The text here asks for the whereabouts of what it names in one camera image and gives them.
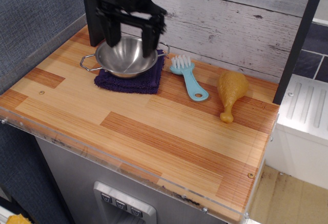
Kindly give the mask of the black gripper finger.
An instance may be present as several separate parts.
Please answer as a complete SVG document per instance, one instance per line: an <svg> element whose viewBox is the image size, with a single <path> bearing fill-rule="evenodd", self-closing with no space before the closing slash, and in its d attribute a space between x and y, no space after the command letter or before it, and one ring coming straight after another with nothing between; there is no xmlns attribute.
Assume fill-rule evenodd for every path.
<svg viewBox="0 0 328 224"><path fill-rule="evenodd" d="M105 38L110 47L115 47L121 39L121 23L105 19Z"/></svg>
<svg viewBox="0 0 328 224"><path fill-rule="evenodd" d="M142 50L143 57L148 57L156 49L160 31L157 28L146 25L142 29Z"/></svg>

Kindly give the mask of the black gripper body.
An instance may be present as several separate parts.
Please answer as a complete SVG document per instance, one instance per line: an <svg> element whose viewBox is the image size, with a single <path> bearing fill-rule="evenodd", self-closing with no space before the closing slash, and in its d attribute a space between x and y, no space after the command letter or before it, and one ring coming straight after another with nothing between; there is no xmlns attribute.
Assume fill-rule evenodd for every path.
<svg viewBox="0 0 328 224"><path fill-rule="evenodd" d="M96 1L96 15L99 17L103 32L105 29L105 19L140 29L149 25L157 28L160 33L165 32L165 15L167 11L153 3L152 0Z"/></svg>

